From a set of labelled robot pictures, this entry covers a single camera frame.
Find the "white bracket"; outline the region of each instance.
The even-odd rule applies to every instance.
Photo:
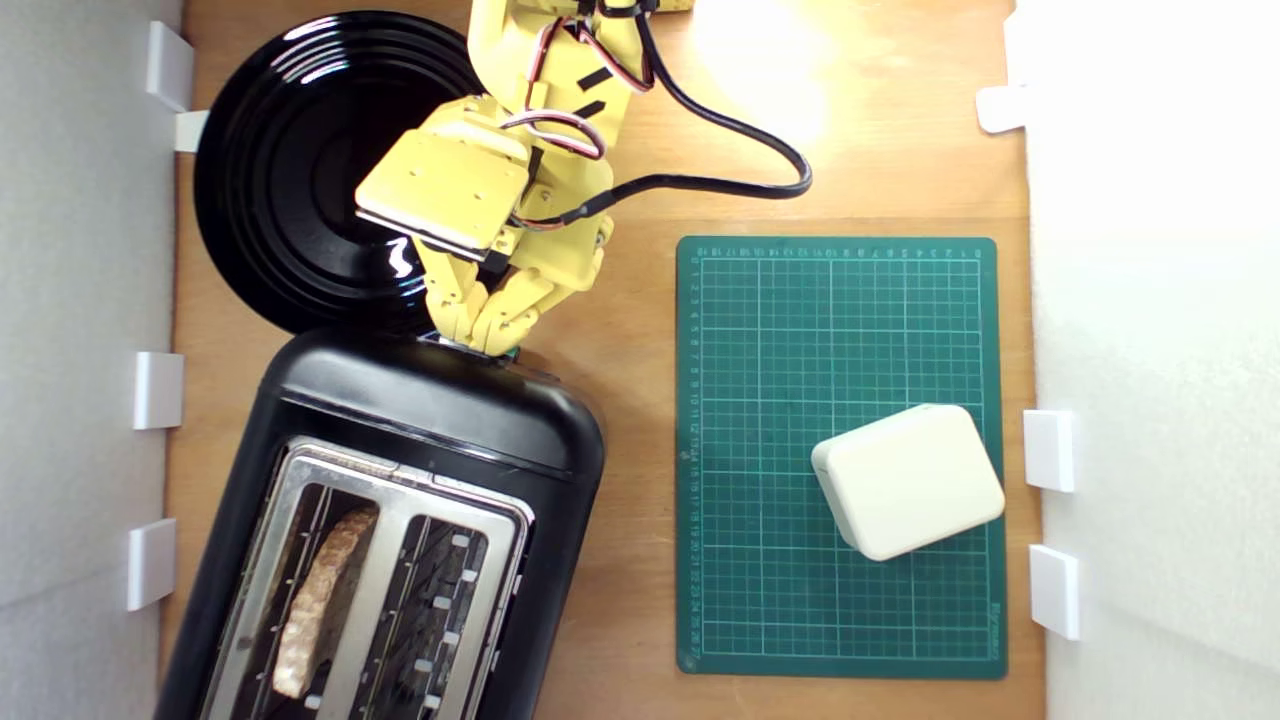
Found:
[[[1069,641],[1080,639],[1080,562],[1064,552],[1030,546],[1032,620]]]
[[[196,50],[160,20],[147,35],[147,92],[174,113],[191,109]]]
[[[133,388],[133,429],[154,430],[182,424],[187,359],[172,352],[138,352]]]
[[[1059,410],[1023,411],[1023,456],[1027,484],[1075,492],[1073,415]]]
[[[978,91],[978,124],[991,135],[1027,126],[1030,106],[1032,45],[1028,10],[1014,10],[1005,18],[1005,73],[1009,85]]]
[[[173,149],[178,152],[195,152],[200,149],[200,136],[205,132],[205,122],[209,120],[209,110],[192,110],[178,113],[173,117],[174,127]]]
[[[169,518],[129,530],[125,607],[142,610],[172,593],[178,580],[178,524]]]

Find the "green cutting mat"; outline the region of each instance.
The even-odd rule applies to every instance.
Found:
[[[687,237],[678,302],[680,667],[1002,678],[1004,519],[873,562],[809,462],[827,437],[947,402],[1004,477],[995,243]]]

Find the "black cable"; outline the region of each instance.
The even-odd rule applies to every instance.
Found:
[[[696,100],[686,95],[685,91],[676,83],[675,78],[671,77],[671,70],[667,69],[667,64],[662,60],[662,54],[658,51],[658,44],[653,37],[653,28],[649,27],[648,14],[639,13],[635,18],[636,29],[640,31],[640,44],[644,47],[645,55],[649,58],[649,64],[653,67],[654,77],[662,82],[663,87],[667,88],[667,92],[669,92],[677,102],[707,122],[731,129],[777,151],[796,169],[796,173],[800,176],[799,179],[790,184],[760,184],[703,176],[657,173],[643,176],[636,179],[627,181],[612,190],[607,190],[591,197],[586,202],[582,202],[577,208],[568,210],[567,213],[532,222],[536,224],[554,225],[562,223],[567,225],[572,222],[581,220],[582,218],[590,218],[591,215],[617,205],[627,197],[659,188],[694,190],[701,192],[717,192],[722,195],[737,195],[741,197],[759,197],[764,200],[787,200],[804,195],[813,184],[813,168],[809,165],[809,160],[806,160],[799,150],[787,145],[777,136],[744,123],[742,120],[717,113],[716,110],[699,104]]]

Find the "black plate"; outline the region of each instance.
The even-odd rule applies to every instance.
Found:
[[[236,293],[292,332],[431,329],[403,236],[356,218],[355,191],[442,102],[483,92],[458,32],[352,12],[255,53],[210,109],[196,158],[205,247]]]

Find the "toaster slot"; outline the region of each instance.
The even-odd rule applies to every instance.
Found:
[[[458,650],[486,548],[485,536],[471,528],[425,516],[410,523],[366,661],[371,682],[352,717],[431,719],[454,674],[460,685],[470,684],[479,659],[460,664]],[[476,623],[484,628],[486,618]]]
[[[324,694],[376,515],[376,506],[360,496],[320,484],[302,489],[262,620],[255,634],[236,639],[250,652],[233,717],[314,714],[310,706]],[[340,542],[335,530],[360,537]],[[298,684],[291,694],[297,697],[279,692],[289,680],[288,669]]]

